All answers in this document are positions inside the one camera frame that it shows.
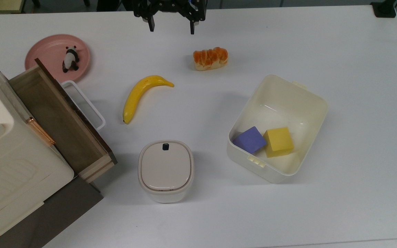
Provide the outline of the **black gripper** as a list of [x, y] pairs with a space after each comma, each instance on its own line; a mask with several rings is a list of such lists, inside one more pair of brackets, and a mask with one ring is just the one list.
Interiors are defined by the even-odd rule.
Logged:
[[147, 20], [149, 29], [154, 31], [153, 16], [158, 12], [179, 13], [190, 21], [190, 34], [195, 33], [195, 24], [204, 21], [206, 0], [133, 0], [132, 8], [136, 17]]

